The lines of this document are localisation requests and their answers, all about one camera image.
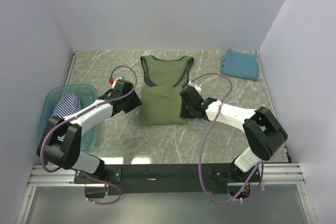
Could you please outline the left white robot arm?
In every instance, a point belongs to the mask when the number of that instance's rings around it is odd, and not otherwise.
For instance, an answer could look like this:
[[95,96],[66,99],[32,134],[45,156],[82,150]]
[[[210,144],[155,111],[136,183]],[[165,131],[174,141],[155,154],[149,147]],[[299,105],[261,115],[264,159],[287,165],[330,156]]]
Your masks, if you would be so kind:
[[51,117],[37,147],[41,163],[49,162],[59,168],[85,172],[91,182],[99,183],[108,175],[102,159],[81,150],[82,136],[98,123],[121,111],[128,113],[142,105],[134,85],[119,78],[112,88],[88,107],[69,116]]

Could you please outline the olive green tank top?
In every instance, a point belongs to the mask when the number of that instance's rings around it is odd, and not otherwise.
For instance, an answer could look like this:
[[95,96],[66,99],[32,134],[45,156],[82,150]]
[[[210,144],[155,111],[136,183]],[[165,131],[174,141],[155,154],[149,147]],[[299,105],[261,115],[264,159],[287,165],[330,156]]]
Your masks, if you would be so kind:
[[162,60],[153,55],[140,58],[144,86],[141,88],[140,124],[142,126],[187,124],[180,117],[180,92],[188,85],[194,58],[183,56]]

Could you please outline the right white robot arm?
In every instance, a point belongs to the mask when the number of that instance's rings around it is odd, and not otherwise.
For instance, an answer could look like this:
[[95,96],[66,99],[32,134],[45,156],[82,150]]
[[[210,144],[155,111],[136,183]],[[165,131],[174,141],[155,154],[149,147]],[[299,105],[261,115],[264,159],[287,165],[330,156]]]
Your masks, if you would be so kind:
[[229,176],[241,182],[257,163],[268,161],[288,139],[288,134],[268,108],[245,109],[218,99],[203,99],[195,87],[180,92],[180,117],[223,123],[245,133],[248,147],[230,164]]

